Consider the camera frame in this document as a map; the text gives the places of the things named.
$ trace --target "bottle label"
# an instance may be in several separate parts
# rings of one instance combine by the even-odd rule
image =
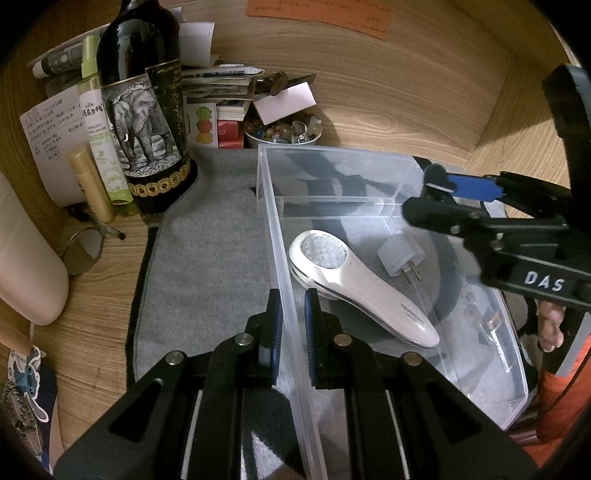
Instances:
[[[189,167],[180,69],[180,61],[173,60],[102,88],[113,143],[135,195],[133,184],[145,181],[134,179],[154,176],[153,183],[170,181],[164,177],[172,177],[182,166]],[[173,181],[166,183],[168,188],[152,189],[150,196],[177,184]]]
[[[100,90],[90,90],[80,95],[80,110],[84,116],[96,168],[105,184],[109,198],[118,205],[131,202],[132,197],[127,181],[113,146]]]

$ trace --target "orange sleeve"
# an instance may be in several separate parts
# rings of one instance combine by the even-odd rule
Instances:
[[[591,361],[588,361],[584,363],[583,370],[568,392],[552,407],[581,368],[589,349],[591,349],[591,336],[587,338],[574,363],[573,371],[567,377],[557,377],[542,369],[539,386],[540,412],[545,412],[549,408],[551,410],[543,415],[536,429],[542,445],[525,448],[539,466],[552,456],[591,398]]]

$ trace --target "bowl of stones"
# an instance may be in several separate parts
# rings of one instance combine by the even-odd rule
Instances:
[[[269,125],[263,125],[256,117],[244,120],[244,133],[248,144],[258,148],[260,143],[314,145],[322,136],[322,120],[311,113],[294,113]]]

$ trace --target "wine bottle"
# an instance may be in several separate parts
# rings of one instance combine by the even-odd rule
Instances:
[[[96,54],[119,162],[144,214],[162,213],[191,185],[179,26],[158,0],[122,0]]]

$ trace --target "white cylinder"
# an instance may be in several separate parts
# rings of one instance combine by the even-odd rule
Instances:
[[[66,266],[0,173],[0,297],[29,321],[47,325],[64,309],[68,286]]]

